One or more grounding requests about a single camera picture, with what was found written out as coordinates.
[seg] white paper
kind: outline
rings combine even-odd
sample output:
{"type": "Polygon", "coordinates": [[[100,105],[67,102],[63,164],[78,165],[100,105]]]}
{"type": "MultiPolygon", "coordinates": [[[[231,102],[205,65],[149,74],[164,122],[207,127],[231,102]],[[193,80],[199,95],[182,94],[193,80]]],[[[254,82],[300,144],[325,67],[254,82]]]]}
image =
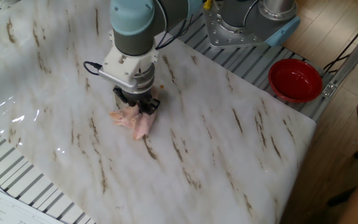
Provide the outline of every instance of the white paper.
{"type": "Polygon", "coordinates": [[[0,224],[62,224],[62,223],[0,192],[0,224]]]}

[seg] white marble surface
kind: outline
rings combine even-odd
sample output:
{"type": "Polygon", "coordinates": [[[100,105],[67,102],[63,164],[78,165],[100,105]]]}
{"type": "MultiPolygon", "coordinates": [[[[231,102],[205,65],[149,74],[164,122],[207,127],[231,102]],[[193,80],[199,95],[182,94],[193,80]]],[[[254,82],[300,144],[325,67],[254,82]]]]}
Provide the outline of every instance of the white marble surface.
{"type": "Polygon", "coordinates": [[[180,41],[147,139],[114,126],[107,0],[0,15],[0,132],[97,223],[277,223],[315,123],[180,41]]]}

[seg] red plastic bowl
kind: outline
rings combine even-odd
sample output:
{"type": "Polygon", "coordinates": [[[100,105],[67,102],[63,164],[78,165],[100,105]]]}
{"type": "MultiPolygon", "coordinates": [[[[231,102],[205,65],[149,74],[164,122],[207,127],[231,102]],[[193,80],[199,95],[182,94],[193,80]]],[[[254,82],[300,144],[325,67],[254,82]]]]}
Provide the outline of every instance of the red plastic bowl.
{"type": "Polygon", "coordinates": [[[275,63],[268,73],[268,80],[279,97],[295,103],[314,100],[323,90],[323,82],[316,69],[292,58],[275,63]]]}

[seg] pink meat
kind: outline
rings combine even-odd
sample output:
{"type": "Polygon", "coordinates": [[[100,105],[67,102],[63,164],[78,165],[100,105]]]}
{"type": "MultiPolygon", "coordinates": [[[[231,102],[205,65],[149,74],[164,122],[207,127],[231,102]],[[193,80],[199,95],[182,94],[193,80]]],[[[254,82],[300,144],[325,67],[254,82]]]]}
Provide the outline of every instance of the pink meat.
{"type": "MultiPolygon", "coordinates": [[[[152,96],[157,99],[156,88],[152,88],[152,96]]],[[[139,113],[138,106],[127,106],[121,110],[110,113],[110,116],[114,124],[133,129],[133,138],[138,140],[149,134],[156,114],[157,112],[154,112],[152,115],[142,114],[139,113]]]]}

